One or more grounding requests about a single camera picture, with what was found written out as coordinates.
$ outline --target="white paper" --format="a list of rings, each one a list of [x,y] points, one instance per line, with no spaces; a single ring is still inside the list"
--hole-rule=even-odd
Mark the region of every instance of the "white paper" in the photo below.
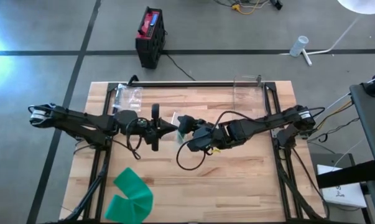
[[[340,170],[341,168],[334,168],[331,166],[317,165],[318,174]],[[321,189],[323,197],[326,202],[337,203],[340,205],[347,205],[359,208],[366,208],[367,204],[364,199],[363,192],[359,183],[346,184],[336,187],[329,187]]]

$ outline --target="green towel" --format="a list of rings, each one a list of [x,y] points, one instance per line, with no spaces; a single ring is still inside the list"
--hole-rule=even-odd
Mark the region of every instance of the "green towel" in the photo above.
[[[152,210],[150,188],[131,168],[126,168],[114,180],[114,184],[128,199],[115,195],[104,217],[121,223],[142,223]]]

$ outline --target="concrete floor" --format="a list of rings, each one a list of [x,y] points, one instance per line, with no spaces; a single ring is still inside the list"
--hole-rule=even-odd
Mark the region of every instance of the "concrete floor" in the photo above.
[[[80,50],[95,2],[0,1],[0,51]],[[168,50],[288,50],[299,35],[310,39],[308,49],[326,49],[356,16],[331,0],[289,0],[281,11],[264,6],[250,16],[211,0],[103,0],[87,49],[134,49],[134,36],[146,6],[164,11]],[[375,49],[375,15],[364,16],[337,48]],[[61,105],[77,56],[0,56],[0,223],[26,222],[53,136],[53,129],[29,124],[27,106]],[[302,58],[282,55],[172,57],[197,80],[232,80],[235,75],[292,80],[298,103],[307,106],[328,106],[347,93],[351,84],[365,82],[375,74],[375,54],[314,55],[312,67]],[[86,56],[70,108],[83,110],[90,82],[126,81],[135,74],[144,81],[188,80],[167,57],[160,59],[156,70],[147,70],[133,55]],[[354,110],[349,110],[329,119],[325,128],[355,116]],[[344,153],[356,143],[350,139],[363,137],[360,123],[354,123],[324,145]],[[58,218],[74,143],[62,135],[39,223]],[[310,150],[323,152],[313,145]],[[356,162],[372,159],[366,142],[352,153]],[[331,212],[333,220],[364,222],[359,212]]]

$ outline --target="red battery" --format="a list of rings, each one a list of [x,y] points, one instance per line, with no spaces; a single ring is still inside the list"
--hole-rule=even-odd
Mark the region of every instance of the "red battery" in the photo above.
[[[147,7],[136,35],[136,51],[142,67],[156,68],[164,45],[162,10]]]

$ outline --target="wooden tabletop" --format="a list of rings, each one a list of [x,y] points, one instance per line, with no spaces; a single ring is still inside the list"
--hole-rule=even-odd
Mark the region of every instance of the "wooden tabletop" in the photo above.
[[[291,82],[275,82],[282,110],[295,106],[296,100]],[[104,106],[107,82],[93,82],[90,86],[85,112],[101,114]],[[262,90],[237,88],[234,90],[235,110],[252,118],[265,115]],[[233,109],[231,87],[184,87],[144,88],[139,116],[151,117],[151,105],[160,104],[160,116],[172,121],[174,113],[188,114],[214,123],[224,110]],[[226,114],[222,121],[238,118]],[[114,139],[126,142],[118,134]],[[127,167],[137,173],[150,187],[154,195],[154,206],[145,222],[280,222],[284,221],[284,210],[280,197],[279,181],[275,169],[274,153],[269,132],[257,134],[243,146],[224,150],[207,156],[203,165],[194,171],[178,167],[175,158],[178,143],[175,133],[160,140],[159,152],[151,151],[142,144],[137,161],[122,146],[113,144],[108,179],[103,203],[102,222],[108,222],[104,213],[114,195],[123,193],[113,180]],[[312,179],[316,181],[307,143],[297,139],[295,148],[304,161]],[[196,166],[202,153],[183,148],[180,163],[185,167]],[[84,149],[74,156],[67,191],[60,218],[70,214],[80,202],[88,188],[94,150]],[[295,178],[301,194],[315,211],[324,216],[321,199],[310,185],[302,166],[292,156]],[[289,204],[292,215],[295,210],[291,194]],[[91,217],[94,217],[96,197],[93,199]]]

